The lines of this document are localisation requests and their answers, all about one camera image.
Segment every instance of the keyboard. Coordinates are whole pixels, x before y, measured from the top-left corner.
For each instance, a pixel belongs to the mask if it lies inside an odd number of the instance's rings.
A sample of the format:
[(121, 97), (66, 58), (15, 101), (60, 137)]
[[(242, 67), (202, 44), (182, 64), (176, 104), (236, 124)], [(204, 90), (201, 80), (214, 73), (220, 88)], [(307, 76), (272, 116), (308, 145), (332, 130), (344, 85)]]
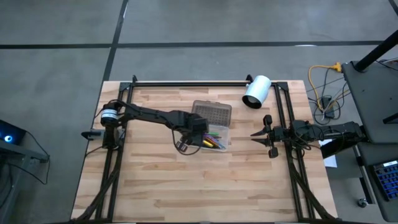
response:
[(373, 166), (378, 186), (387, 201), (398, 199), (398, 161)]

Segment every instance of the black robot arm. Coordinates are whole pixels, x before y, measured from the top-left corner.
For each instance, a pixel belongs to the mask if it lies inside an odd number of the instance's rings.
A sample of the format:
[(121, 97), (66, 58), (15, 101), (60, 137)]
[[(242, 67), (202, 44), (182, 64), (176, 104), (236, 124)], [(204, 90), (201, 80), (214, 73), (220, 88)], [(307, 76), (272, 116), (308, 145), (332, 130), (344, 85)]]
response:
[(323, 157), (328, 157), (366, 139), (364, 131), (355, 122), (319, 126), (310, 124), (308, 121), (295, 120), (289, 128), (282, 128), (281, 126), (271, 128), (272, 118), (270, 115), (266, 115), (263, 122), (264, 128), (251, 136), (268, 134), (265, 139), (252, 140), (270, 146), (270, 157), (277, 156), (277, 148), (274, 146), (274, 142), (279, 141), (290, 141), (295, 147), (310, 149), (308, 142), (333, 139), (334, 141), (322, 146)]
[(121, 100), (111, 100), (103, 106), (101, 124), (105, 127), (103, 147), (114, 149), (118, 147), (119, 133), (117, 127), (124, 126), (130, 120), (141, 120), (152, 123), (164, 124), (172, 131), (178, 131), (182, 137), (177, 147), (178, 151), (185, 152), (185, 144), (200, 146), (204, 133), (208, 132), (208, 123), (205, 118), (198, 114), (185, 111), (173, 110), (169, 112), (153, 110), (137, 106), (132, 103), (125, 103)]

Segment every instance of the caster wheel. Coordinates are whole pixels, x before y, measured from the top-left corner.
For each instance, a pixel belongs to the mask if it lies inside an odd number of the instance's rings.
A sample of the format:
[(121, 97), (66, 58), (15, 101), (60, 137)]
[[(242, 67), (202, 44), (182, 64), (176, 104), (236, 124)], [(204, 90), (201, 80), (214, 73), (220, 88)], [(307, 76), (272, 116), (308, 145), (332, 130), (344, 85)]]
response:
[(357, 201), (357, 204), (359, 207), (364, 208), (368, 205), (368, 201), (366, 201), (366, 198), (361, 198)]

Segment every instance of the wooden table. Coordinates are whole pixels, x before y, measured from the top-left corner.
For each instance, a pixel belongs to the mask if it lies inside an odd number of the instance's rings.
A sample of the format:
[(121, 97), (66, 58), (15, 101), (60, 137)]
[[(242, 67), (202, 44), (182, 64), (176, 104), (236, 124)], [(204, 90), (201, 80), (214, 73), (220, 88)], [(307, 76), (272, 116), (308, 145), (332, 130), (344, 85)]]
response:
[[(312, 121), (303, 81), (288, 83), (295, 119)], [(117, 98), (119, 84), (104, 83), (97, 111)], [(268, 148), (251, 141), (249, 136), (263, 128), (265, 114), (272, 115), (273, 126), (280, 124), (275, 92), (270, 90), (262, 108), (254, 110), (241, 101), (245, 91), (244, 87), (135, 88), (132, 102), (157, 110), (191, 112), (194, 100), (231, 105), (231, 139), (227, 152), (202, 150), (193, 156), (183, 156), (174, 148), (171, 131), (165, 126), (130, 121), (113, 221), (297, 221), (283, 144), (276, 145), (279, 156), (270, 159)], [(102, 128), (99, 118), (95, 119), (94, 128)], [(100, 140), (92, 141), (87, 150), (100, 144)], [(79, 216), (98, 193), (105, 155), (106, 151), (100, 149), (85, 159), (72, 218)], [(304, 160), (311, 190), (336, 217), (320, 150), (306, 151)], [(109, 196), (104, 208), (108, 207), (108, 200)]]

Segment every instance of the blue light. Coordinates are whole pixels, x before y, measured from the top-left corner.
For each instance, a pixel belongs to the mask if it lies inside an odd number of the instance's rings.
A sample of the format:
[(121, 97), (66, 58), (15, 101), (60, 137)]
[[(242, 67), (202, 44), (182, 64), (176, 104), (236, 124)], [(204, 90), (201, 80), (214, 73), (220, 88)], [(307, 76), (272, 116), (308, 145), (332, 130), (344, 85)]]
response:
[(5, 142), (11, 142), (12, 141), (12, 136), (6, 136), (4, 137)]

